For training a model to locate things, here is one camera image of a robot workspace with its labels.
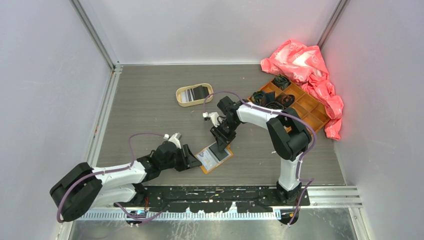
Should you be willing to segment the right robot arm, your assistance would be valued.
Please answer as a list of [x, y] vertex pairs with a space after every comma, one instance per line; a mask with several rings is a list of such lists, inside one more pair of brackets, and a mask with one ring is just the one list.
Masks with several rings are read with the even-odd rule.
[[252, 124], [267, 130], [272, 146], [280, 157], [280, 176], [276, 183], [277, 198], [283, 205], [291, 205], [301, 190], [301, 157], [307, 152], [313, 140], [306, 123], [296, 110], [289, 107], [277, 110], [255, 105], [243, 100], [233, 101], [228, 96], [222, 98], [217, 112], [204, 112], [204, 120], [211, 120], [210, 132], [222, 152], [236, 137], [236, 129], [241, 124]]

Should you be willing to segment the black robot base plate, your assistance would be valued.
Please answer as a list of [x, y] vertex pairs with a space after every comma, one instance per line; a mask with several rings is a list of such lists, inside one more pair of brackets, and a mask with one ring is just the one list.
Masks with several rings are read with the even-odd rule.
[[267, 213], [274, 207], [294, 208], [309, 206], [307, 192], [299, 191], [290, 199], [275, 186], [143, 186], [129, 202], [122, 202], [126, 208], [141, 208], [170, 213], [226, 213], [235, 206], [237, 213]]

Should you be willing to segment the orange card holder wallet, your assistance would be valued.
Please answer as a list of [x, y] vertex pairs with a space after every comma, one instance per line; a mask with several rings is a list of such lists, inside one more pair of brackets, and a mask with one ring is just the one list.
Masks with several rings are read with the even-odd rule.
[[204, 148], [203, 150], [201, 150], [200, 152], [194, 155], [202, 163], [202, 165], [200, 166], [200, 169], [205, 175], [210, 173], [212, 170], [217, 168], [219, 165], [221, 165], [223, 162], [230, 159], [234, 155], [233, 152], [230, 150], [230, 146], [227, 146], [226, 149], [228, 149], [231, 152], [231, 156], [222, 162], [217, 162], [212, 156], [211, 152], [209, 151], [209, 146], [207, 146], [206, 148]]

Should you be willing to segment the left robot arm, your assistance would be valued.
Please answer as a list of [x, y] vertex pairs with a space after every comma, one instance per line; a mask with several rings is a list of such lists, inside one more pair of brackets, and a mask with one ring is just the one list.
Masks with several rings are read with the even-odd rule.
[[148, 155], [110, 167], [90, 167], [81, 162], [49, 191], [57, 206], [59, 223], [72, 222], [88, 210], [118, 203], [141, 206], [146, 200], [142, 184], [164, 170], [178, 172], [201, 166], [187, 144], [164, 141]]

